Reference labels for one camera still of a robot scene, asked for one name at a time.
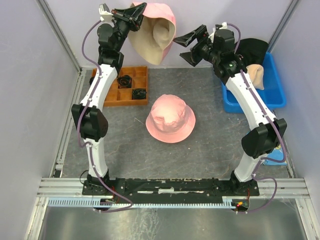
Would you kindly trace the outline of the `pink bucket hat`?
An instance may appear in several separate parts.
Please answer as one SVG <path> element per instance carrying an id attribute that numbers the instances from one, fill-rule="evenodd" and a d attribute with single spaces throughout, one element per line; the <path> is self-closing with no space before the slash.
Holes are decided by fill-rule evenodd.
<path id="1" fill-rule="evenodd" d="M 195 125 L 193 110 L 183 99 L 173 94 L 163 94 L 157 98 L 145 121 L 149 134 L 168 144 L 188 138 Z"/>
<path id="2" fill-rule="evenodd" d="M 176 36 L 176 17 L 165 3 L 148 3 L 138 31 L 128 39 L 134 50 L 148 63 L 160 65 Z"/>

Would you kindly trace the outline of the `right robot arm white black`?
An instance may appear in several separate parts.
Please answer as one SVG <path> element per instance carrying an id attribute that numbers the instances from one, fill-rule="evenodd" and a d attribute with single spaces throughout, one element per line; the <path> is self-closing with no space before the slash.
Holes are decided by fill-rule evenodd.
<path id="1" fill-rule="evenodd" d="M 180 56 L 193 67 L 201 60 L 212 64 L 214 74 L 233 94 L 248 121 L 250 131 L 241 139 L 243 156 L 232 173 L 234 180 L 229 183 L 231 193 L 240 196 L 247 191 L 247 182 L 255 177 L 268 154 L 284 144 L 287 122 L 283 118 L 278 119 L 258 94 L 237 53 L 240 41 L 235 40 L 229 26 L 226 22 L 217 24 L 209 34 L 206 25 L 202 24 L 185 35 L 175 37 L 173 42 L 186 48 L 197 41 L 190 51 L 180 53 Z"/>

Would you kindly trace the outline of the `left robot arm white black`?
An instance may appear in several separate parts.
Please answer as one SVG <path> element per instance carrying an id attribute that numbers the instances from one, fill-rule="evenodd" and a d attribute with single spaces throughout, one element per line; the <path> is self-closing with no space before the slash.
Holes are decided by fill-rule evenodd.
<path id="1" fill-rule="evenodd" d="M 105 3 L 100 4 L 100 19 L 91 27 L 97 30 L 98 36 L 98 59 L 91 61 L 97 72 L 85 97 L 72 105 L 71 113 L 79 145 L 87 149 L 88 180 L 99 195 L 106 195 L 111 189 L 104 154 L 104 139 L 109 127 L 103 115 L 104 102 L 123 66 L 121 48 L 130 32 L 140 30 L 146 7 L 145 2 L 126 9 L 109 9 Z"/>

